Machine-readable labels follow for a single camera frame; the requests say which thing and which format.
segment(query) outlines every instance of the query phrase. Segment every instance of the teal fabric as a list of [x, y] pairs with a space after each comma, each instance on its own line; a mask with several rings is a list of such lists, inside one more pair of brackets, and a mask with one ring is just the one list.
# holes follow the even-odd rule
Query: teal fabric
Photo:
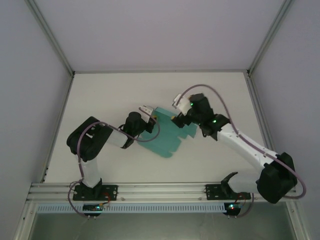
[[[190, 124], [189, 126], [184, 126], [183, 128], [177, 127], [172, 121], [171, 117], [176, 116], [176, 114], [165, 110], [161, 107], [157, 107], [153, 115], [156, 115], [157, 121], [160, 124], [160, 134], [153, 141], [149, 142], [138, 142], [142, 147], [151, 150], [155, 154], [160, 155], [164, 158], [170, 158], [174, 152], [178, 150], [182, 139], [187, 138], [187, 136], [195, 137], [197, 126], [195, 124]], [[144, 131], [140, 138], [150, 139], [155, 136], [158, 132], [158, 125], [155, 125], [152, 133]]]

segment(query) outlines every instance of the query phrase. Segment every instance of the white table surface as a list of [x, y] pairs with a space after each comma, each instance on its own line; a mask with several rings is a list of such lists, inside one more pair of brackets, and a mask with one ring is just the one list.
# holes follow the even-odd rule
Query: white table surface
[[[88, 117], [118, 127], [140, 105], [175, 112], [171, 107], [173, 98], [200, 83], [216, 88], [236, 126], [263, 145], [242, 72], [76, 74], [45, 182], [69, 183], [80, 178], [77, 160], [66, 141]], [[214, 112], [225, 114], [210, 90], [200, 87], [190, 91], [195, 93], [204, 93]], [[108, 183], [220, 182], [231, 172], [252, 169], [227, 146], [203, 138], [199, 129], [195, 138], [184, 139], [170, 158], [160, 157], [137, 143], [126, 150], [106, 144], [98, 155], [98, 167], [103, 182]]]

